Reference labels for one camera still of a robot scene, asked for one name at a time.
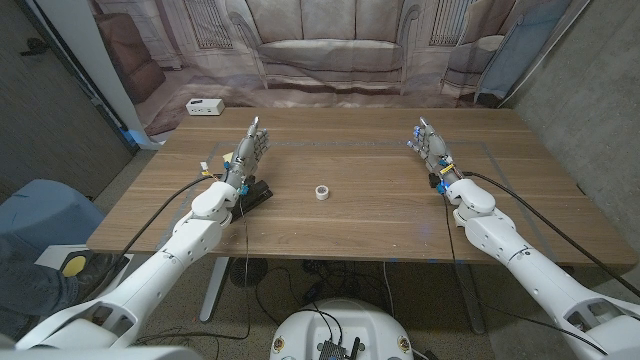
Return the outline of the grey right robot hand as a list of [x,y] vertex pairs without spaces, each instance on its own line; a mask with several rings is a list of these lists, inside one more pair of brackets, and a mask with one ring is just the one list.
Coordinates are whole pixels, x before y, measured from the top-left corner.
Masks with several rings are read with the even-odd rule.
[[457,170],[450,149],[434,127],[421,117],[420,122],[412,131],[413,138],[407,146],[413,150],[425,163],[429,171],[430,184],[445,192],[454,182],[464,178]]

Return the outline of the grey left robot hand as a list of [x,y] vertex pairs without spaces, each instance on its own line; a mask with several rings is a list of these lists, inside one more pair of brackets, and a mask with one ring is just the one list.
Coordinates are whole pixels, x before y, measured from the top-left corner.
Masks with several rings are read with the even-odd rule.
[[259,117],[255,116],[246,135],[232,153],[231,160],[225,166],[222,181],[239,189],[248,177],[255,174],[258,163],[270,146],[268,131],[260,127]]

